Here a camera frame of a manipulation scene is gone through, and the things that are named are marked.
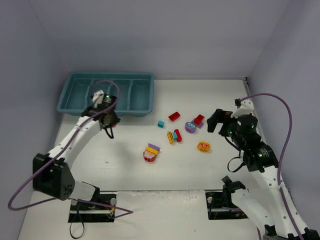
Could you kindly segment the purple round flower lego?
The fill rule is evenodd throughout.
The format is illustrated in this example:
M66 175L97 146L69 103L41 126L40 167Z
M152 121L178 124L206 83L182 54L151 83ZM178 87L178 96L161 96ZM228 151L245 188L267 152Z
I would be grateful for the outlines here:
M186 122L184 125L184 129L188 132L188 133L195 133L197 130L197 127L192 123L192 122Z

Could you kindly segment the orange oval flower lego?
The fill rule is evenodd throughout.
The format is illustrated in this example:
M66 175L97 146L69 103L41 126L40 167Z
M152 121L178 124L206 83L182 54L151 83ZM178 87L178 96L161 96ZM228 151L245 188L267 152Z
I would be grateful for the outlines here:
M209 152L211 149L211 145L208 142L200 141L197 144L197 149L201 152Z

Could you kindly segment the red long lego brick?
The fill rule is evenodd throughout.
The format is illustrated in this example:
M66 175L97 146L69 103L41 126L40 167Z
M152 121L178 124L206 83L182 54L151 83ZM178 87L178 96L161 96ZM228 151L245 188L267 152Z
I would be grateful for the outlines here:
M175 129L175 130L174 130L174 133L175 133L175 135L176 135L176 141L177 141L178 143L180 143L180 142L182 141L182 136L181 136L181 133L180 133L179 129Z

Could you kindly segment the red rectangular lego brick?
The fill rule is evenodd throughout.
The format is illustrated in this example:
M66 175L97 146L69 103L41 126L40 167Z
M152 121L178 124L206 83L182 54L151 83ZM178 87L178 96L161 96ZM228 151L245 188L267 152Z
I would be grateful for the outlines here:
M180 113L179 112L174 112L174 113L172 113L171 115L169 115L168 116L168 119L171 121L171 122L174 122L174 121L176 121L177 119L179 119L180 118Z

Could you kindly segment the yellow striped lego brick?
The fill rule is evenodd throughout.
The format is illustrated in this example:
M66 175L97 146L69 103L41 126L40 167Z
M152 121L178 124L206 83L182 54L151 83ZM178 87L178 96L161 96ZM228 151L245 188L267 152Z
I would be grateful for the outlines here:
M174 135L173 135L173 133L171 131L167 132L167 138L168 138L168 141L169 141L170 144L173 144L173 142L175 141Z

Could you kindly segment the small teal lego cube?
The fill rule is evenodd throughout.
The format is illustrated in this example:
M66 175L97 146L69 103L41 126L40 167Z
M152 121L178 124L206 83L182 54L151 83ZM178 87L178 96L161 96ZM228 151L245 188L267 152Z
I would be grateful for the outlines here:
M164 123L163 121L159 120L158 123L157 123L157 126L158 126L159 128L164 128L165 123Z

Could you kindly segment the red round flower lego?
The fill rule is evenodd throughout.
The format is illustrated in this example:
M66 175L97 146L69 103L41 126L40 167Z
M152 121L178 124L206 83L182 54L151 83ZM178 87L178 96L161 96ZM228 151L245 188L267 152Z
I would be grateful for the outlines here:
M148 150L145 150L142 155L146 162L152 163L156 160L156 155Z

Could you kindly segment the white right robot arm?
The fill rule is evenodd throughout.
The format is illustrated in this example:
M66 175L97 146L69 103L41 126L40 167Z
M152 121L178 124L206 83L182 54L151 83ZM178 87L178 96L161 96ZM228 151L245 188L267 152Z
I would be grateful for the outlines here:
M257 133L258 119L252 114L237 118L232 112L216 109L207 119L207 131L214 132L222 124L219 135L231 139L269 207L266 210L249 193L243 183L224 177L223 191L227 203L241 209L256 225L264 240L318 240L319 233L310 229L293 204L288 189L278 176L280 163L272 148Z

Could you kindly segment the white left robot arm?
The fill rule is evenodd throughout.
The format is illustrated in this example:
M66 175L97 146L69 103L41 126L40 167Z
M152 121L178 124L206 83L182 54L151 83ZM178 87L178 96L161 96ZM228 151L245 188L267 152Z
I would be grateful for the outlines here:
M34 190L61 201L67 199L96 201L100 189L92 184L75 180L71 173L73 163L101 130L113 138L112 128L120 122L115 113L118 98L109 94L95 94L93 104L81 114L73 129L52 150L37 154L32 162Z

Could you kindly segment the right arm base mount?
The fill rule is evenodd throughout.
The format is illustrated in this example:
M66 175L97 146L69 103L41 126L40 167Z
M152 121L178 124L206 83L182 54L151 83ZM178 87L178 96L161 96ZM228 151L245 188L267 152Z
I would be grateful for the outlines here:
M221 190L205 192L207 216L211 221L242 220L247 215L233 203L228 204Z

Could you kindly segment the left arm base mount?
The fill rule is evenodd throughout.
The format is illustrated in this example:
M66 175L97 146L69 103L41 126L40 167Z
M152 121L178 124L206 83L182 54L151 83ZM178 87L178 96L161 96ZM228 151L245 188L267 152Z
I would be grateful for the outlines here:
M115 209L91 203L72 200L70 203L69 223L113 223Z

